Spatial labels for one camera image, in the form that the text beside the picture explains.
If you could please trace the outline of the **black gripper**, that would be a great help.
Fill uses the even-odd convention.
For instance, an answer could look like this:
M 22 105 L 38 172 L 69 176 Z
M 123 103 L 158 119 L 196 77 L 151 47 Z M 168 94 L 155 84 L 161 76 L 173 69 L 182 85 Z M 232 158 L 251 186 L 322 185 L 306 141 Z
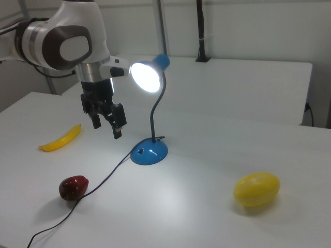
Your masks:
M 118 139 L 122 136 L 122 127 L 127 124 L 124 107 L 121 103 L 114 104 L 112 82 L 105 79 L 98 82 L 81 82 L 83 94 L 81 101 L 84 113 L 88 113 L 93 128 L 101 127 L 99 113 L 112 126 L 113 136 Z

